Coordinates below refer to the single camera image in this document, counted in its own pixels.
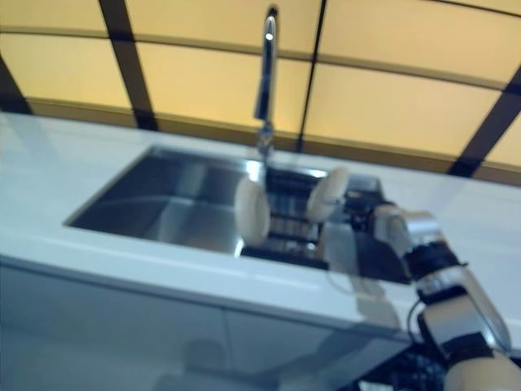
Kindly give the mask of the right robot hand black glove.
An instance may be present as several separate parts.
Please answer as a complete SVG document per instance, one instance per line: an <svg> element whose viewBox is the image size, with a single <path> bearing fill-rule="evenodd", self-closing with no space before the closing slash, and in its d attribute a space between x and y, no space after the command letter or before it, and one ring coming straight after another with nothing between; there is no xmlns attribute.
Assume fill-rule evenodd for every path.
<svg viewBox="0 0 521 391"><path fill-rule="evenodd" d="M384 198L374 191L348 191L343 212L355 231L368 232L371 229L374 209L384 203Z"/></svg>

